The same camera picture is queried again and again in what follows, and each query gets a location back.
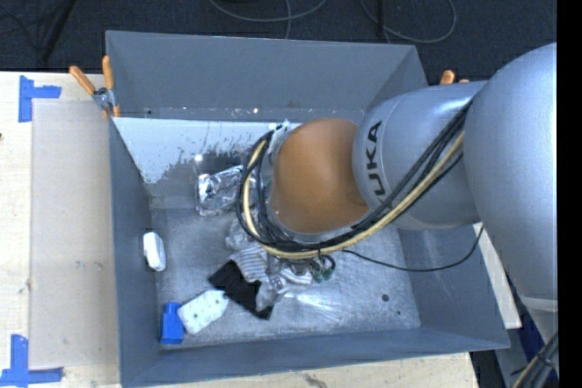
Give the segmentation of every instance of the black carpet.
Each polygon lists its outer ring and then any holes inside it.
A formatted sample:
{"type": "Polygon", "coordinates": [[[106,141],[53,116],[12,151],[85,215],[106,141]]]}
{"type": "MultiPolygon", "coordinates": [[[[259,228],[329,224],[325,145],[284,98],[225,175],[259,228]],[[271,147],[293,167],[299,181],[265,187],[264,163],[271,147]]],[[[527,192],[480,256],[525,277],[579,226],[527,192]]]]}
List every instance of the black carpet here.
{"type": "Polygon", "coordinates": [[[55,22],[66,0],[0,0],[0,69],[63,72],[79,65],[99,73],[105,31],[126,30],[367,43],[387,39],[415,44],[426,78],[435,84],[446,68],[460,77],[488,79],[517,56],[557,40],[557,0],[450,0],[454,9],[447,0],[384,0],[385,36],[373,21],[377,0],[287,1],[292,15],[311,13],[289,24],[264,21],[288,16],[286,0],[77,0],[59,29],[55,22]],[[263,21],[233,17],[215,3],[233,15],[263,21]],[[61,34],[46,57],[47,40],[56,30],[61,34]]]}

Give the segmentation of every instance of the kuka logo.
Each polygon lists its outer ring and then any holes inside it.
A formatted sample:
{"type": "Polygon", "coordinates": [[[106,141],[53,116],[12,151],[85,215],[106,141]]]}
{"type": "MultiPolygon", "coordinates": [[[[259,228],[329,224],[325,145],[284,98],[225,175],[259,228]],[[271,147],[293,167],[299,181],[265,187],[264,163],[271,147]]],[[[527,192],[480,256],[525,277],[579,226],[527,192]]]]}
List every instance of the kuka logo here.
{"type": "Polygon", "coordinates": [[[368,171],[367,177],[368,179],[377,184],[376,190],[374,191],[374,194],[378,197],[386,194],[386,190],[384,189],[384,185],[382,184],[382,179],[380,178],[380,175],[377,172],[377,168],[378,168],[378,164],[375,161],[376,158],[376,149],[377,149],[377,132],[378,132],[378,128],[380,127],[380,125],[382,124],[382,121],[379,121],[378,123],[376,123],[374,126],[372,126],[370,128],[370,130],[367,133],[367,140],[372,142],[374,144],[374,146],[372,147],[372,151],[369,150],[369,148],[366,148],[366,158],[367,158],[367,164],[366,164],[366,169],[368,171]]]}

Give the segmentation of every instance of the yellow cable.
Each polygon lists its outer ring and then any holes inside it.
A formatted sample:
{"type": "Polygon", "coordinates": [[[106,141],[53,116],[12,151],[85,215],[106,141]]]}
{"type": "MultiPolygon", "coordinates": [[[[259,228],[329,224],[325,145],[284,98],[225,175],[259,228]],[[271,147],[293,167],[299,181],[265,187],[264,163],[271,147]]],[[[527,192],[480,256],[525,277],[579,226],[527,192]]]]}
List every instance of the yellow cable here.
{"type": "MultiPolygon", "coordinates": [[[[433,169],[430,172],[428,172],[426,177],[410,193],[408,193],[404,197],[404,199],[402,199],[402,201],[400,201],[394,207],[394,209],[392,209],[390,212],[386,213],[386,215],[384,215],[380,220],[378,220],[375,224],[370,226],[368,229],[366,229],[362,233],[357,234],[356,236],[344,241],[343,243],[335,244],[333,246],[324,247],[322,249],[317,249],[315,251],[302,251],[302,252],[293,253],[293,252],[281,251],[279,249],[276,249],[275,247],[271,247],[271,246],[266,245],[266,244],[261,244],[261,246],[263,246],[268,253],[275,255],[276,257],[279,257],[279,258],[309,259],[312,257],[317,257],[320,254],[331,254],[331,253],[334,253],[336,251],[340,251],[342,249],[345,249],[351,245],[354,245],[354,244],[362,241],[363,239],[366,239],[368,236],[371,236],[372,234],[376,233],[378,230],[381,230],[382,228],[384,228],[385,226],[390,224],[393,220],[395,220],[399,215],[401,215],[435,181],[435,179],[437,179],[437,177],[441,173],[441,170],[453,158],[453,156],[460,150],[460,148],[463,144],[464,136],[465,136],[465,132],[463,131],[457,137],[457,139],[451,144],[451,146],[447,150],[447,152],[438,160],[438,162],[435,164],[433,169]]],[[[266,142],[263,142],[253,152],[253,154],[251,155],[251,159],[249,161],[249,165],[251,165],[257,159],[258,153],[260,152],[261,148],[265,144],[266,144],[266,142]]],[[[256,230],[255,223],[254,223],[253,217],[251,215],[251,211],[250,211],[250,204],[248,202],[248,195],[249,195],[249,190],[250,190],[249,185],[250,185],[250,177],[247,177],[245,180],[245,183],[243,185],[243,209],[245,212],[246,224],[248,225],[248,227],[251,230],[251,232],[253,233],[253,235],[257,239],[260,239],[260,234],[256,230]]]]}

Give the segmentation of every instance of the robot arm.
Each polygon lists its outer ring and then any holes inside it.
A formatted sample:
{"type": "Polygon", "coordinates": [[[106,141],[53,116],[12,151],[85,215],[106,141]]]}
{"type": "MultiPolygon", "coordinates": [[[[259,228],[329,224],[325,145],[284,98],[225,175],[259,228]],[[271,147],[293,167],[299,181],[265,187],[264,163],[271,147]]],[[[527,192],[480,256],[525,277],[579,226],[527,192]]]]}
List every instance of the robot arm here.
{"type": "Polygon", "coordinates": [[[429,86],[373,108],[355,126],[323,119],[257,142],[239,220],[266,251],[300,263],[405,230],[482,222],[522,303],[557,328],[556,45],[519,57],[486,82],[429,86]],[[250,206],[251,172],[270,176],[250,206]]]}

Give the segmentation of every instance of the white sponge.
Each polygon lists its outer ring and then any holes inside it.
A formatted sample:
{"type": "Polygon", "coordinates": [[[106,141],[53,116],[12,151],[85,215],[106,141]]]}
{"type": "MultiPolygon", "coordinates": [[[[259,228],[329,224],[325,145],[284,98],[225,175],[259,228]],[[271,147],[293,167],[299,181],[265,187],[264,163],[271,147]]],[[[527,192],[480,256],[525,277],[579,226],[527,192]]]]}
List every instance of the white sponge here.
{"type": "Polygon", "coordinates": [[[226,312],[228,298],[224,291],[208,290],[178,308],[178,316],[186,331],[196,334],[226,312]]]}
{"type": "Polygon", "coordinates": [[[144,256],[147,264],[157,272],[162,272],[166,268],[164,241],[156,232],[144,234],[144,256]]]}

